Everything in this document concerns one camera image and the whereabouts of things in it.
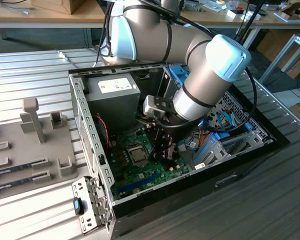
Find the motherboard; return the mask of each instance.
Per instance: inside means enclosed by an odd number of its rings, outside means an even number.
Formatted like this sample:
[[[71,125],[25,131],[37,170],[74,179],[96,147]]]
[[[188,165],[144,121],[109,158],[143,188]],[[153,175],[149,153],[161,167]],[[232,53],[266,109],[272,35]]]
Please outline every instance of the motherboard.
[[[109,165],[115,183],[111,191],[115,200],[139,193],[189,172],[187,164],[177,157],[175,167],[165,169],[150,159],[153,145],[147,130],[136,128],[110,136]]]

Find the light blue joint cap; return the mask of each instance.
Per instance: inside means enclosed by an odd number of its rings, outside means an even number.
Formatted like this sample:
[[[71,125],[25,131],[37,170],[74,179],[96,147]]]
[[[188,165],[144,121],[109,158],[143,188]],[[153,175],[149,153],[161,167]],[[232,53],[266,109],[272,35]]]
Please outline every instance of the light blue joint cap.
[[[112,20],[111,51],[119,58],[137,59],[134,36],[124,16],[115,16]]]
[[[206,45],[205,56],[214,72],[234,83],[251,61],[250,52],[233,39],[218,34]]]

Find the workbench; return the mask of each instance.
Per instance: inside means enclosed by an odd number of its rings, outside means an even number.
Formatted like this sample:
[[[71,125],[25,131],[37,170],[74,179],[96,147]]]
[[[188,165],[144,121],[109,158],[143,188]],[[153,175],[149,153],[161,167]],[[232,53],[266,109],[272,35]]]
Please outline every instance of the workbench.
[[[93,49],[63,52],[90,68]],[[67,116],[79,176],[89,174],[72,111],[68,70],[55,51],[0,54],[0,124],[20,121],[22,98],[37,97],[39,117]],[[291,142],[240,181],[120,239],[300,239],[300,121],[258,82],[258,109]],[[248,79],[235,84],[252,101]],[[81,234],[68,180],[0,200],[0,239],[107,240],[105,229]]]
[[[8,9],[0,4],[0,29],[4,28],[102,28],[105,14],[96,0],[85,0],[73,13],[65,14],[32,6],[30,0],[12,7],[30,8],[29,14]]]
[[[18,7],[31,7],[30,0],[16,4]],[[243,9],[247,3],[240,1]],[[95,0],[86,0],[72,15],[36,7],[29,15],[16,12],[0,5],[0,29],[6,28],[101,28],[104,12]],[[244,42],[249,48],[261,29],[300,29],[300,23],[286,23],[274,15],[274,10],[266,10],[268,15],[254,20],[250,26],[251,33]],[[203,24],[207,28],[238,29],[242,23],[240,18],[227,16],[227,10],[215,12],[202,6],[200,12],[183,10],[181,15],[193,22]]]

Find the robotic arm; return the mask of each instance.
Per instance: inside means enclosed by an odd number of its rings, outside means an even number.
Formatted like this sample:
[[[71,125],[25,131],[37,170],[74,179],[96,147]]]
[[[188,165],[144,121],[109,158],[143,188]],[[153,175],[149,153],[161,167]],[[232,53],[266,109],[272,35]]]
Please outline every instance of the robotic arm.
[[[178,0],[162,0],[161,5],[178,11]],[[172,102],[148,95],[143,104],[144,114],[160,126],[153,156],[170,161],[176,143],[189,136],[251,60],[227,36],[161,21],[146,0],[123,1],[123,14],[111,22],[111,52],[124,59],[184,63],[191,70]]]

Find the aluminum profile table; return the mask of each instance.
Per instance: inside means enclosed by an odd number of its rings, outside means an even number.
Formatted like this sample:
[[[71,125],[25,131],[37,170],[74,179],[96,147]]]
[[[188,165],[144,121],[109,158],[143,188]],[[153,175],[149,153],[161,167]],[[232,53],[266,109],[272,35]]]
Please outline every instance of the aluminum profile table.
[[[92,66],[91,49],[65,50],[79,68]],[[0,124],[19,120],[21,99],[37,97],[39,116],[68,117],[78,178],[88,169],[74,121],[68,69],[55,51],[0,54]],[[291,141],[242,180],[121,237],[122,240],[300,239],[300,120],[257,84],[258,108]],[[251,83],[236,86],[253,99]],[[0,200],[0,239],[108,240],[105,230],[83,236],[71,183],[61,182]]]
[[[295,51],[293,56],[287,61],[287,63],[283,66],[281,69],[282,72],[286,72],[291,68],[291,65],[296,61],[297,58],[300,57],[300,35],[294,34],[290,40],[286,43],[286,45],[283,47],[283,49],[279,52],[278,56],[273,60],[273,62],[270,64],[270,66],[267,68],[267,70],[264,72],[264,74],[259,79],[259,82],[264,84],[265,81],[268,79],[270,74],[274,71],[275,67],[279,64],[279,62],[283,59],[283,57],[286,55],[286,53],[289,52],[289,50],[295,45],[298,44],[299,48]]]

